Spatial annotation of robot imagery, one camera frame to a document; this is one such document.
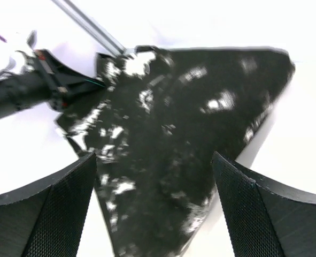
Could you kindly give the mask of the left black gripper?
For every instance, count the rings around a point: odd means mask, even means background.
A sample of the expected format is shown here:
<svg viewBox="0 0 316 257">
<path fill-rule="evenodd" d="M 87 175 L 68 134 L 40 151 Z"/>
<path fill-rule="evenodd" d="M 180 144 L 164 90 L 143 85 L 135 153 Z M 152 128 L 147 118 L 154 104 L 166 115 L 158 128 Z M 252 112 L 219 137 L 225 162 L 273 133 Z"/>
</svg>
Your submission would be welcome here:
<svg viewBox="0 0 316 257">
<path fill-rule="evenodd" d="M 11 72 L 13 60 L 0 70 L 0 119 L 43 102 L 63 112 L 81 97 L 102 90 L 104 83 L 76 72 L 44 49 L 25 57 L 30 71 Z"/>
</svg>

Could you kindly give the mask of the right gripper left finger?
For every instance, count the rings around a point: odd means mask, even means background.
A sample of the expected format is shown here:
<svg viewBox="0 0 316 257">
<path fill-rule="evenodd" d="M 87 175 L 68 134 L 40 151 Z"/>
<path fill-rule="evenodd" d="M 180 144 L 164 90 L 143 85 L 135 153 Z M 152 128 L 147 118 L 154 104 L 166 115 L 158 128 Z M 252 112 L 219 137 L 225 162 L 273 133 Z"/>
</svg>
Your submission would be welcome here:
<svg viewBox="0 0 316 257">
<path fill-rule="evenodd" d="M 0 194 L 0 257 L 76 256 L 96 171 L 96 156 L 89 153 Z"/>
</svg>

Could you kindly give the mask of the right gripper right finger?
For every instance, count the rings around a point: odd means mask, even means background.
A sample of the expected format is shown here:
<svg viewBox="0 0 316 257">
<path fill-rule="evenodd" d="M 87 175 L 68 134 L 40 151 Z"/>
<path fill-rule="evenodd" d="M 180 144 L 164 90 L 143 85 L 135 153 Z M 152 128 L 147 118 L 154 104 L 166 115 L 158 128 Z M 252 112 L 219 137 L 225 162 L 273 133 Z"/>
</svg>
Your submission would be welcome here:
<svg viewBox="0 0 316 257">
<path fill-rule="evenodd" d="M 316 257 L 316 194 L 219 153 L 212 166 L 235 256 Z"/>
</svg>

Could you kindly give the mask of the left aluminium frame post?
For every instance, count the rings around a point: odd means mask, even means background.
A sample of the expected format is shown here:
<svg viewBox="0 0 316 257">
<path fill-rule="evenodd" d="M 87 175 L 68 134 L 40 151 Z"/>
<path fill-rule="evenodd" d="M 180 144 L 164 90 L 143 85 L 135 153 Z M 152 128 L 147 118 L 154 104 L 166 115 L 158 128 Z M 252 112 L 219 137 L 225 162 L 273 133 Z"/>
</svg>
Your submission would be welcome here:
<svg viewBox="0 0 316 257">
<path fill-rule="evenodd" d="M 126 48 L 118 40 L 108 33 L 92 17 L 79 9 L 72 1 L 52 1 L 110 54 L 117 56 L 125 53 Z"/>
</svg>

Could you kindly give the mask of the black white-splattered trousers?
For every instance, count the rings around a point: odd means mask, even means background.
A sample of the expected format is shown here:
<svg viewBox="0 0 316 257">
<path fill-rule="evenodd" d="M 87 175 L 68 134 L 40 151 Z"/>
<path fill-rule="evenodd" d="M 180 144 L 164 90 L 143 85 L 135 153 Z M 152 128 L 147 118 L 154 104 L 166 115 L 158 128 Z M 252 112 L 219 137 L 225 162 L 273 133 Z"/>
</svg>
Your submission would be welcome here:
<svg viewBox="0 0 316 257">
<path fill-rule="evenodd" d="M 97 156 L 95 191 L 115 256 L 178 256 L 217 192 L 214 152 L 236 159 L 290 81 L 280 49 L 162 49 L 99 55 L 99 92 L 58 119 Z"/>
</svg>

